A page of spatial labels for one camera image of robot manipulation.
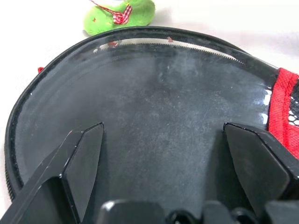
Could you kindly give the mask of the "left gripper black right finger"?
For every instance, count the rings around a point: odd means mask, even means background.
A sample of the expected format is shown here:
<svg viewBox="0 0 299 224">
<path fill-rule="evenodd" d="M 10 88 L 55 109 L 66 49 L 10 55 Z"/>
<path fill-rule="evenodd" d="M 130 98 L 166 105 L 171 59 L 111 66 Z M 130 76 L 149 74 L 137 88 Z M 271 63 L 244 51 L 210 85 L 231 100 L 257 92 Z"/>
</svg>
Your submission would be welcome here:
<svg viewBox="0 0 299 224">
<path fill-rule="evenodd" d="M 250 203 L 299 200 L 299 160 L 270 132 L 223 125 L 235 172 Z"/>
</svg>

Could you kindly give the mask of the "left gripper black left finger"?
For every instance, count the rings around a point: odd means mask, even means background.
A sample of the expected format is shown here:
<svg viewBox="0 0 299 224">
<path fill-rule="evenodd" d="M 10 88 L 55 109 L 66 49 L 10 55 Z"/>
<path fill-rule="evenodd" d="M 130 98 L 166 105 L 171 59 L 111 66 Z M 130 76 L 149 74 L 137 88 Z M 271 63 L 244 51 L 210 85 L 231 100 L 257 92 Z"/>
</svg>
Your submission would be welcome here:
<svg viewBox="0 0 299 224">
<path fill-rule="evenodd" d="M 103 123 L 73 130 L 38 166 L 6 211 L 6 224 L 81 224 L 93 191 Z"/>
</svg>

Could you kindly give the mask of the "black red paddle case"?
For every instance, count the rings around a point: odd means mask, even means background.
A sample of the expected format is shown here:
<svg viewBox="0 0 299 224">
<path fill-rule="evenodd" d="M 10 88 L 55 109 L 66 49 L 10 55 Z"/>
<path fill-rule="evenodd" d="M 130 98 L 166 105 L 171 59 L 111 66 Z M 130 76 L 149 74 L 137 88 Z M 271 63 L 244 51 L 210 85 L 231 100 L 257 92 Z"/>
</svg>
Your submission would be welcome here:
<svg viewBox="0 0 299 224">
<path fill-rule="evenodd" d="M 270 131 L 295 158 L 299 158 L 299 76 L 297 74 L 270 65 L 233 44 L 213 36 L 175 28 L 122 28 L 89 37 L 68 48 L 46 65 L 18 98 L 8 119 L 4 146 L 6 181 L 10 197 L 14 199 L 26 183 L 20 176 L 14 146 L 18 116 L 29 93 L 39 80 L 59 63 L 67 59 L 82 62 L 85 59 L 96 57 L 108 59 L 115 56 L 195 58 L 212 55 L 243 65 L 260 63 L 275 71 L 276 79 L 272 87 L 267 89 L 265 96 L 265 102 L 269 106 L 267 123 L 266 127 L 261 129 Z"/>
</svg>

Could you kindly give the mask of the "black table tennis paddle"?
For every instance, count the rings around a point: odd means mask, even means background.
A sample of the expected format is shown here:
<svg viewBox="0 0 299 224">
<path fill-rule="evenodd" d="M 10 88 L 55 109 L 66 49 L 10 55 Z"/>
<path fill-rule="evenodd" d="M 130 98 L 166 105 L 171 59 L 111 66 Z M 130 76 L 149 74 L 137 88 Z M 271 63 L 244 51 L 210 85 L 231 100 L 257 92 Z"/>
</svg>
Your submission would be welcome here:
<svg viewBox="0 0 299 224">
<path fill-rule="evenodd" d="M 75 128 L 103 122 L 93 205 L 135 199 L 198 214 L 205 200 L 250 208 L 222 132 L 225 122 L 266 127 L 276 73 L 216 56 L 67 59 L 23 104 L 15 153 L 26 182 Z"/>
</svg>

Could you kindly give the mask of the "green plush toy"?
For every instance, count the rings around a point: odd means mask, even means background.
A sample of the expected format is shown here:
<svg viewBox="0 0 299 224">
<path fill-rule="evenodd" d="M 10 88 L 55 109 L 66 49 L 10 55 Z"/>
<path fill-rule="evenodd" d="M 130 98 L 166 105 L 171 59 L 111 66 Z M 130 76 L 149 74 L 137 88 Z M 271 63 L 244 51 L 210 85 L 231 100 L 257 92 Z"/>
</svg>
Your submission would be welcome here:
<svg viewBox="0 0 299 224">
<path fill-rule="evenodd" d="M 90 0 L 94 6 L 83 26 L 89 36 L 110 30 L 149 25 L 155 15 L 153 0 Z"/>
</svg>

